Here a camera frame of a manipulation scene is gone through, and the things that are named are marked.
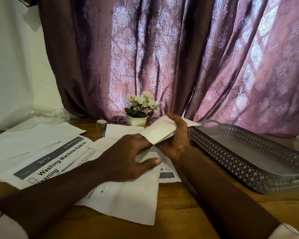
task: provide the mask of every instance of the potted plant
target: potted plant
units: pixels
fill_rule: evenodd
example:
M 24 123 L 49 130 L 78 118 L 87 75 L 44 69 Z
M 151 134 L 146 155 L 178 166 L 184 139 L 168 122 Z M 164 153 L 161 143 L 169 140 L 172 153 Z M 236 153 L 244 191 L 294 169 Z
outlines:
M 153 115 L 160 105 L 153 100 L 153 94 L 147 91 L 140 96 L 128 95 L 126 100 L 131 105 L 125 108 L 126 122 L 130 126 L 145 126 L 147 117 Z

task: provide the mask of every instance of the checkbox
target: checkbox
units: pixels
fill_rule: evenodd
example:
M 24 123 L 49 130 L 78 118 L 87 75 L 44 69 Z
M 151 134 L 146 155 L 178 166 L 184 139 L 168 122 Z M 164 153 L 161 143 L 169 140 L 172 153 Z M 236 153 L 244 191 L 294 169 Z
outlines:
M 31 183 L 31 184 L 34 184 L 36 181 L 37 181 L 37 179 L 33 178 L 33 177 L 28 179 L 28 182 Z

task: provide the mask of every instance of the white sleeve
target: white sleeve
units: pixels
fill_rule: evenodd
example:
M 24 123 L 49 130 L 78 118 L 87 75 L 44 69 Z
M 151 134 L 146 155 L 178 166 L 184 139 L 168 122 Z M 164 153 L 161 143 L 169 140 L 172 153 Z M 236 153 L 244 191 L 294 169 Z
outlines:
M 281 224 L 268 239 L 299 239 L 299 232 L 290 225 Z
M 27 239 L 24 229 L 14 220 L 0 211 L 0 239 Z

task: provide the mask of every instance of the person's left hand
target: person's left hand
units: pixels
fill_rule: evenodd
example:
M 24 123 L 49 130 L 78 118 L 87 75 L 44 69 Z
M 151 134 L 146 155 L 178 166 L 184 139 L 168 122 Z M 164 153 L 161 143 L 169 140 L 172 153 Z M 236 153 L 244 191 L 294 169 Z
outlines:
M 135 161 L 139 152 L 151 143 L 142 135 L 125 135 L 95 161 L 107 181 L 123 182 L 137 179 L 161 163 L 160 158 L 150 158 L 142 163 Z

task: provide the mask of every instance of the gray tray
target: gray tray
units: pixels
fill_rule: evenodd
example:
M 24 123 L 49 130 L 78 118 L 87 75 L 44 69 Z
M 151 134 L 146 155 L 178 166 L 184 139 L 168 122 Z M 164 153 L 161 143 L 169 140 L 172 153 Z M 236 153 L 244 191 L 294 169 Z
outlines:
M 218 127 L 203 127 L 214 122 Z M 236 125 L 206 120 L 190 138 L 234 177 L 256 192 L 299 187 L 299 152 Z

